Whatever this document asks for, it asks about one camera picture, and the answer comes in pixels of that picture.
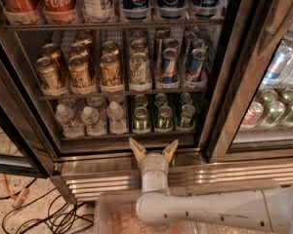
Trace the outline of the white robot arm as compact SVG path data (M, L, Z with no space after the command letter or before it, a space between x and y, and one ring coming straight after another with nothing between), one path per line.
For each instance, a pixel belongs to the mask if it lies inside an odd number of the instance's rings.
M161 153L148 154L129 139L141 168L142 195L136 203L141 222L158 231L167 229L173 221L187 220L293 234L293 187L173 196L168 169L178 144L174 140Z

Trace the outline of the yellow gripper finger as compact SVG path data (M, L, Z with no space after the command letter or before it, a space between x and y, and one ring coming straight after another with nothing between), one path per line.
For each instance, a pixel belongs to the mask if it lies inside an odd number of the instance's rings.
M172 143L166 146L162 151L162 156L167 162L170 162L173 158L173 155L178 148L179 141L175 139Z
M147 150L131 137L129 138L129 145L137 162L140 163L146 157Z

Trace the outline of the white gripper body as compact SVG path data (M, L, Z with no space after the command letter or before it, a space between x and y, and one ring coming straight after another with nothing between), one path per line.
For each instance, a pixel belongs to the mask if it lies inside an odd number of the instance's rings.
M142 159L140 168L142 174L147 172L162 172L168 174L169 162L161 154L150 153Z

